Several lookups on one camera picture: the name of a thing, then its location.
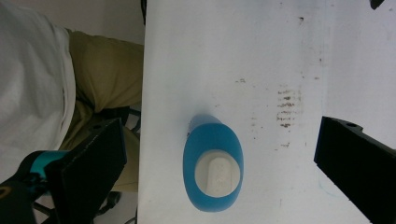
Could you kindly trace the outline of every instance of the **person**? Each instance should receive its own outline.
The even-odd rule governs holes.
[[[37,150],[70,150],[107,108],[141,102],[141,45],[52,24],[0,0],[0,183]],[[139,140],[124,129],[128,162],[113,190],[137,191]]]

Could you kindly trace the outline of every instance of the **khaki pants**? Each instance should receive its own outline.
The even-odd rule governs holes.
[[[70,54],[76,77],[76,105],[61,149],[72,149],[104,120],[103,109],[135,105],[142,99],[143,46],[71,32]],[[124,128],[127,164],[115,191],[137,191],[139,140]]]

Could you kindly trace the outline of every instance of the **white table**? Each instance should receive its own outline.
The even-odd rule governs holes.
[[[313,162],[322,115],[396,146],[396,6],[368,1],[148,1],[139,224],[369,223]],[[245,156],[235,204],[184,189],[191,118],[231,127]]]

